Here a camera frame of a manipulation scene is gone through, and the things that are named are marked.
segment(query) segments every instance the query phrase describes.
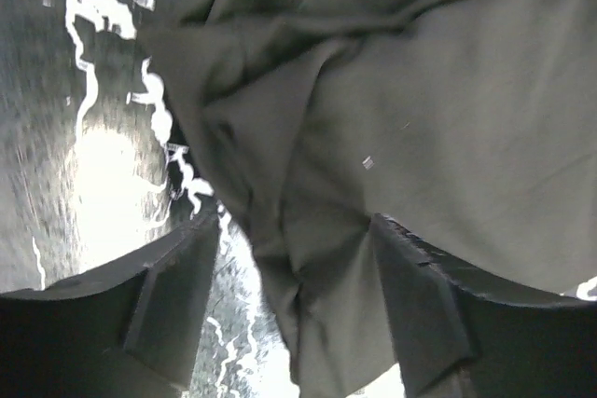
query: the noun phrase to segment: dark gray fabric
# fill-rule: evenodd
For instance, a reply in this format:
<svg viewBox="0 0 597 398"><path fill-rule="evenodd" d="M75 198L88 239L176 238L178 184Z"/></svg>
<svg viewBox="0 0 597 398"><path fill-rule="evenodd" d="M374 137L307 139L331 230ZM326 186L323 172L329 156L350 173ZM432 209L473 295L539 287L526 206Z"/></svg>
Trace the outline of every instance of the dark gray fabric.
<svg viewBox="0 0 597 398"><path fill-rule="evenodd" d="M393 362L373 213L548 291L597 271L597 0L191 0L140 38L305 398Z"/></svg>

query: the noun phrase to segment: black cloth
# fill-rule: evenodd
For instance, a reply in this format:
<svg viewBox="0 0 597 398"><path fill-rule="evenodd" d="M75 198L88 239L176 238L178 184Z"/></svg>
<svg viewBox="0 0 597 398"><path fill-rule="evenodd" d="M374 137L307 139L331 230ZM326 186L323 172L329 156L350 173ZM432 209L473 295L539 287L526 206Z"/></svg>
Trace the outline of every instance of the black cloth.
<svg viewBox="0 0 597 398"><path fill-rule="evenodd" d="M597 272L597 0L190 0L140 39L305 398L394 361L373 213L547 291Z"/></svg>

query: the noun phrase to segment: black marble table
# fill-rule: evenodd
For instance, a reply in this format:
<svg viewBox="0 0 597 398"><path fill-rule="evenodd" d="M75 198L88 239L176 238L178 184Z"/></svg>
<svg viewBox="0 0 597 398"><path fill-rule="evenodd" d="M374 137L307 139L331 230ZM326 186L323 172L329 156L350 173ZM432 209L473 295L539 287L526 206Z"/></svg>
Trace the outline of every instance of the black marble table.
<svg viewBox="0 0 597 398"><path fill-rule="evenodd" d="M129 253L213 196L135 40L182 1L0 0L0 293ZM189 396L298 396L250 247L220 225ZM393 370L358 395L401 389Z"/></svg>

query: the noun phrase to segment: folded cloth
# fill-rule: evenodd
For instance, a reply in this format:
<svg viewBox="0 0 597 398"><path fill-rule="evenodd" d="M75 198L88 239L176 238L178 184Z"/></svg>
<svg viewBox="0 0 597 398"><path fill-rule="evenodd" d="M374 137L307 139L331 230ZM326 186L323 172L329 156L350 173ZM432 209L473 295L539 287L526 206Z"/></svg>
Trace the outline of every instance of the folded cloth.
<svg viewBox="0 0 597 398"><path fill-rule="evenodd" d="M394 362L374 213L544 290L594 275L595 30L595 0L190 0L140 32L302 397Z"/></svg>

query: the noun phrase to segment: marble surface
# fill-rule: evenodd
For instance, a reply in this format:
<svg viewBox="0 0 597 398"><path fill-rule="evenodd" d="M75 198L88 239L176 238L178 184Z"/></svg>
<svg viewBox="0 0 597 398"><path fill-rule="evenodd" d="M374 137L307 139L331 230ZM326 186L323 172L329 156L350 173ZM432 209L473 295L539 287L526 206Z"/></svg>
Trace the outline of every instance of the marble surface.
<svg viewBox="0 0 597 398"><path fill-rule="evenodd" d="M0 0L0 292L117 258L212 196L135 41L182 1ZM187 396L297 397L249 244L221 226ZM395 368L357 395L402 393Z"/></svg>

